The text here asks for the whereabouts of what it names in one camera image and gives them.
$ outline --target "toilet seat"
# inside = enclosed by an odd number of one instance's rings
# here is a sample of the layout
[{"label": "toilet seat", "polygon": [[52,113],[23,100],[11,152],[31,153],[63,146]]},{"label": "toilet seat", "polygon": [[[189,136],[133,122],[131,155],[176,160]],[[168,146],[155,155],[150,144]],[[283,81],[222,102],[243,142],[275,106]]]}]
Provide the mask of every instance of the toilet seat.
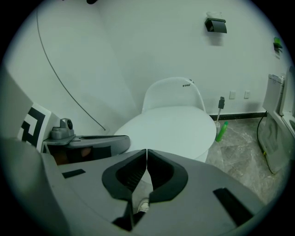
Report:
[{"label": "toilet seat", "polygon": [[214,121],[194,106],[166,106],[148,110],[122,126],[115,135],[127,135],[127,152],[153,149],[206,161],[216,136]]}]

